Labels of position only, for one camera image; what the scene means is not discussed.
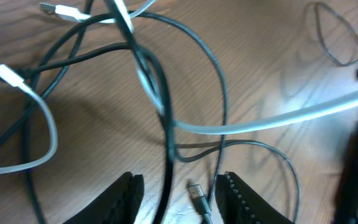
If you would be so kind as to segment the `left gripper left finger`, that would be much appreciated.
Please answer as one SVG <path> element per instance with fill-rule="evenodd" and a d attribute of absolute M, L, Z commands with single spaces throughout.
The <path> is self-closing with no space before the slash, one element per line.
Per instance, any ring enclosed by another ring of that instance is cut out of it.
<path fill-rule="evenodd" d="M 144 176 L 123 173 L 65 224 L 134 223 L 144 197 Z"/>

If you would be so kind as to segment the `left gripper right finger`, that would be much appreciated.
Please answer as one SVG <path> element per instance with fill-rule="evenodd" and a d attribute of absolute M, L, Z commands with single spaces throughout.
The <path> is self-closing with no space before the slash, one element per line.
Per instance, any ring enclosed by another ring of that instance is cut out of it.
<path fill-rule="evenodd" d="M 234 172 L 219 174 L 215 199 L 227 224 L 292 224 Z"/>

